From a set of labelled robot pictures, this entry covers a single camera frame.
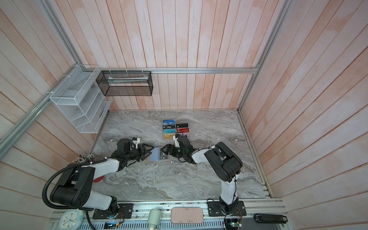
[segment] wooden wall panel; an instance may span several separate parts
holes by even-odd
[[[140,68],[255,66],[284,0],[50,2],[83,64]],[[237,108],[250,80],[248,74],[152,79],[152,97],[115,96],[112,109]]]
[[[36,0],[0,1],[0,139],[73,64]],[[92,141],[50,105],[0,162],[1,223],[46,228],[53,213],[41,199],[46,180],[86,154]]]
[[[295,229],[367,228],[367,12],[297,0],[241,111]]]

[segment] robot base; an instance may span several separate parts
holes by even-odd
[[[207,202],[207,206],[208,206],[208,215],[209,216],[224,216],[224,213],[222,211],[221,208],[221,202],[220,201],[209,201]],[[245,207],[244,207],[244,202],[242,201],[238,201],[238,203],[236,204],[236,206],[229,211],[228,216],[246,216],[247,213],[245,211]]]
[[[132,211],[133,211],[133,204],[118,204],[119,205],[119,211],[123,211],[123,217],[124,219],[130,219],[132,218]],[[101,220],[101,219],[107,219],[106,213],[104,210],[95,210],[95,213],[93,214],[93,219],[95,220]],[[120,219],[120,214],[116,216],[115,219]]]

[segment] cable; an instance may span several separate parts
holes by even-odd
[[[119,213],[120,213],[120,221],[119,221],[119,224],[122,224],[122,223],[124,223],[123,211],[121,210],[121,211],[119,211]]]
[[[86,210],[85,212],[86,212],[86,218],[87,218],[87,221],[88,221],[89,226],[91,227],[91,229],[92,229],[92,230],[97,230],[97,229],[95,229],[95,227],[92,225],[92,222],[91,222],[91,220],[89,219],[88,211]]]
[[[132,141],[129,141],[129,147],[131,148],[131,149],[135,149],[137,146],[132,142]]]
[[[73,164],[73,165],[69,165],[59,171],[57,171],[54,175],[52,175],[48,180],[47,182],[45,183],[45,186],[43,187],[42,189],[42,200],[43,202],[45,203],[45,205],[47,205],[48,207],[50,208],[53,208],[53,209],[73,209],[73,207],[69,207],[69,206],[62,206],[62,205],[54,205],[53,203],[51,203],[49,201],[49,199],[47,198],[47,189],[49,188],[51,182],[61,173],[69,170],[69,169],[72,169],[72,168],[75,168],[75,167],[80,167],[80,166],[84,166],[84,165],[91,165],[91,164],[97,164],[97,163],[102,163],[102,162],[105,162],[107,161],[107,158],[103,159],[103,160],[98,160],[98,161],[95,161],[95,162],[86,162],[86,163],[79,163],[79,164]],[[92,208],[80,208],[80,210],[87,210],[87,211],[93,211]]]
[[[240,212],[240,220],[241,220],[241,223],[243,224],[243,215],[241,214],[241,210],[239,208],[236,208],[236,209],[238,209],[239,212]]]
[[[210,206],[209,206],[209,204],[208,204],[208,201],[209,201],[209,200],[211,200],[211,201],[213,201],[213,202],[215,202],[215,200],[214,200],[214,199],[207,199],[207,201],[206,201],[207,206],[208,206],[209,208],[212,208],[212,207],[210,207]]]
[[[137,162],[137,160],[135,160],[135,162],[130,163],[129,165],[127,165],[127,168],[128,168],[129,166],[131,166],[132,164],[136,163],[136,162]]]
[[[187,160],[185,160],[185,161],[181,161],[181,160],[180,160],[180,158],[178,158],[178,161],[180,161],[181,163],[188,162]]]
[[[225,226],[226,226],[226,224],[225,224],[226,216],[227,216],[227,213],[225,214],[225,217],[224,217],[224,224],[222,225],[222,227],[223,227],[224,229],[225,229]]]
[[[233,204],[233,203],[234,203],[234,197],[235,197],[235,194],[236,194],[236,182],[237,182],[237,179],[236,179],[236,175],[235,175],[235,173],[234,173],[233,168],[229,165],[229,163],[228,163],[226,160],[225,160],[225,162],[226,162],[226,164],[230,167],[231,171],[232,171],[232,172],[233,172],[233,174],[234,174],[235,192],[234,192],[234,195],[233,195],[233,201],[231,202],[231,204]]]
[[[144,214],[141,218],[139,218],[138,220],[141,220],[143,217],[145,217],[146,216],[146,214]]]

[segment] wall-mounted shelf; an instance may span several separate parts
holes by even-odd
[[[96,82],[105,96],[152,96],[150,71],[101,71]]]
[[[99,87],[92,84],[100,74],[77,66],[50,96],[51,101],[81,133],[98,133],[112,98],[106,100]]]

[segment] gray marble surface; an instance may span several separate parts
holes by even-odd
[[[237,184],[240,198],[265,197],[240,127],[235,110],[118,111],[111,112],[93,150],[95,159],[110,156],[121,138],[141,138],[141,143],[163,147],[162,121],[188,122],[189,140],[194,148],[224,142],[243,161]],[[118,200],[207,199],[218,198],[221,180],[209,163],[137,162],[128,168],[106,175],[92,190],[112,195]]]

